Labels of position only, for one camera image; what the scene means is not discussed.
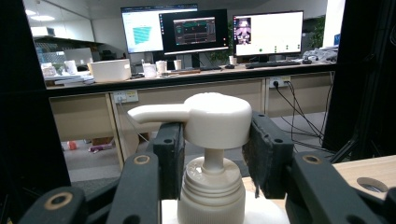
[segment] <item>electrical socket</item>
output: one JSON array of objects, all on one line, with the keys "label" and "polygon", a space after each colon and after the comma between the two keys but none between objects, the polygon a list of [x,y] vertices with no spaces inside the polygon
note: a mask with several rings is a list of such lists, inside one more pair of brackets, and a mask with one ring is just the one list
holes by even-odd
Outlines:
[{"label": "electrical socket", "polygon": [[285,87],[288,86],[286,82],[290,81],[290,77],[270,77],[270,88],[275,88],[274,86],[275,81],[277,81],[278,87]]},{"label": "electrical socket", "polygon": [[114,91],[113,98],[116,104],[139,101],[137,91]]}]

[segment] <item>ceiling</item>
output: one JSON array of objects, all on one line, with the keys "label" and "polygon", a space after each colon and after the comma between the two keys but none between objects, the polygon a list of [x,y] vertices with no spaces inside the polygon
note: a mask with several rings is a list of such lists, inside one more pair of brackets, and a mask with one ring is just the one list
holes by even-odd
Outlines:
[{"label": "ceiling", "polygon": [[121,7],[197,3],[200,10],[254,8],[271,0],[23,0],[26,9],[57,21],[120,18]]}]

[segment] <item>desk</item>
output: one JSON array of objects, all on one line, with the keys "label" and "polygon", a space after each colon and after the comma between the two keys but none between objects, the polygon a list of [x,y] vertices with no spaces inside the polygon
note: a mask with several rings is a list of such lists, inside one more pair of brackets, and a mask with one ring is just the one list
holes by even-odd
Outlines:
[{"label": "desk", "polygon": [[[345,179],[345,181],[355,189],[369,193],[379,199],[384,200],[386,192],[374,192],[365,189],[358,183],[361,177],[369,177],[385,184],[388,189],[396,188],[396,156],[387,156],[361,161],[348,161],[333,165],[335,170]],[[256,188],[250,177],[242,178],[247,191],[255,192]],[[285,209],[285,200],[272,200],[275,204]]]},{"label": "desk", "polygon": [[[86,87],[73,88],[76,92],[87,89],[100,91],[95,94],[79,94],[50,98],[51,106],[62,141],[114,136],[119,153],[120,166],[136,152],[139,144],[138,133],[158,130],[160,123],[131,125],[126,111],[153,104],[182,104],[190,96],[208,91],[220,92],[248,101],[256,111],[270,117],[292,114],[289,104],[274,89],[269,89],[269,78],[288,75],[288,67],[317,68],[313,65],[294,65],[276,68],[235,69],[205,71],[173,77],[129,79],[120,83],[98,83]],[[330,72],[302,73],[290,76],[296,97],[305,113],[323,112],[331,85]],[[139,101],[117,105],[113,91],[137,91]],[[292,100],[288,87],[279,90]]]}]

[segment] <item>image on screen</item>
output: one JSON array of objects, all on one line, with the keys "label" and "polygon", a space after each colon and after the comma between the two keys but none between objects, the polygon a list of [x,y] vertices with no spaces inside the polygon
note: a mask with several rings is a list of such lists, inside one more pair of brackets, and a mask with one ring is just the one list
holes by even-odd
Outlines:
[{"label": "image on screen", "polygon": [[300,53],[303,12],[233,16],[235,56]]},{"label": "image on screen", "polygon": [[197,4],[122,7],[121,16],[128,53],[163,50],[159,14],[196,11]]},{"label": "image on screen", "polygon": [[228,48],[227,9],[160,14],[160,22],[165,55]]}]

